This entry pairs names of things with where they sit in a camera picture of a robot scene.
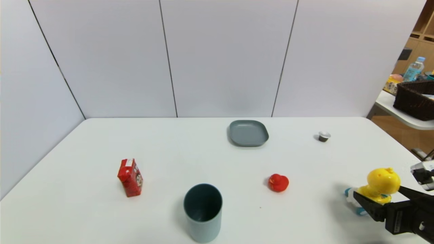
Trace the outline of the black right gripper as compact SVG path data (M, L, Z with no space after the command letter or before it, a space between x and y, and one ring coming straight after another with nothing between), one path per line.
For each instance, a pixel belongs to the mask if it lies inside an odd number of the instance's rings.
M386 221L385 228L393 235L413 233L430 244L434 243L433 196L403 186L398 192L408 200L389 204L386 212L387 195L381 194L379 200L373 200L354 191L352 204L355 213L369 215L374 221Z

